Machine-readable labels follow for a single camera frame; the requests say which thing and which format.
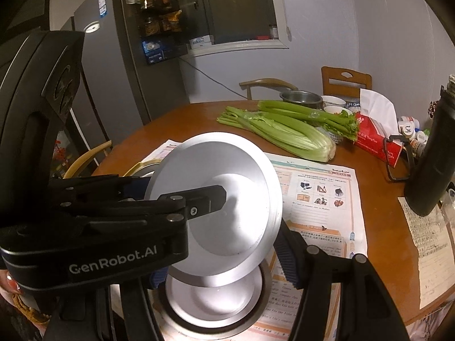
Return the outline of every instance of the refrigerator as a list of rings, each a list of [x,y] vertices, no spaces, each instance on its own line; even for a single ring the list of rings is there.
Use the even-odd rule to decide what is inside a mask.
[[[106,140],[115,146],[189,103],[178,58],[147,64],[136,8],[126,0],[85,0],[62,27],[86,32],[72,113],[89,148]]]

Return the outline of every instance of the refrigerator sticker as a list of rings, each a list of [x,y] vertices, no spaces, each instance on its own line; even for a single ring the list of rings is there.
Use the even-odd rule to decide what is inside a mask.
[[[98,7],[100,8],[100,17],[102,18],[107,14],[106,0],[98,0]]]

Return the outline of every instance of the black thermos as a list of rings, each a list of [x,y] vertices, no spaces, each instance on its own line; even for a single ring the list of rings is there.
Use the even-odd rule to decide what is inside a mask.
[[[404,197],[418,215],[435,207],[455,171],[455,78],[441,88],[433,125],[419,163],[404,186]]]

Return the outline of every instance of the lined paper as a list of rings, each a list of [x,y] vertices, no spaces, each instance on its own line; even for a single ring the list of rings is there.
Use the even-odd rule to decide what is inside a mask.
[[[398,198],[419,251],[420,309],[436,300],[455,283],[455,262],[449,231],[438,206],[425,217]]]

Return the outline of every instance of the wooden table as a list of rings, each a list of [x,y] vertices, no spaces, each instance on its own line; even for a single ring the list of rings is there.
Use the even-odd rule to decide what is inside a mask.
[[[166,140],[183,142],[205,132],[235,133],[265,152],[292,156],[251,132],[217,123],[216,118],[228,105],[253,110],[256,101],[195,103],[171,111],[116,146],[94,175],[124,175]],[[397,200],[397,197],[403,196],[404,185],[389,182],[384,162],[349,142],[338,145],[335,158],[330,163],[355,169],[365,220],[368,258],[385,283],[405,324],[432,312],[455,291],[455,286],[424,309],[419,309],[418,253]],[[407,174],[403,160],[399,160],[394,173]]]

